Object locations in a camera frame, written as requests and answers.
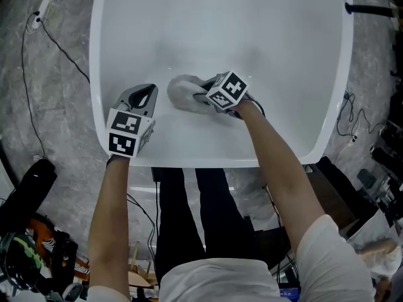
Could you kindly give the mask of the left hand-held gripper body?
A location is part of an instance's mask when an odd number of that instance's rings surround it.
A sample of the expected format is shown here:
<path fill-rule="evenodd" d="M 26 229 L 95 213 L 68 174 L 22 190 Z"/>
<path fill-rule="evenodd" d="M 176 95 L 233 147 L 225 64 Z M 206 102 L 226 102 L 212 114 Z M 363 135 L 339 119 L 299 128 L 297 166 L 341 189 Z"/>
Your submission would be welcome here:
<path fill-rule="evenodd" d="M 111 154 L 136 158 L 149 141 L 156 121 L 148 116 L 111 108 L 106 143 Z"/>

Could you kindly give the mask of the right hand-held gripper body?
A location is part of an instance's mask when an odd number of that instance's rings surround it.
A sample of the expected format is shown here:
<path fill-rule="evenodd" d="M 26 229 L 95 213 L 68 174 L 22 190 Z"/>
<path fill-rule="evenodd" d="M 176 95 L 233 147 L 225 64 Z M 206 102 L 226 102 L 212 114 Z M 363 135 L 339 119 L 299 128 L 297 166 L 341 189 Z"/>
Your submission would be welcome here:
<path fill-rule="evenodd" d="M 222 74 L 217 74 L 217 81 L 213 87 L 207 91 L 208 100 L 216 105 L 221 112 L 230 115 L 231 117 L 241 119 L 240 114 L 234 109 L 242 101 L 251 101 L 258 107 L 262 115 L 264 109 L 249 92 L 248 83 L 234 71 L 227 71 Z"/>

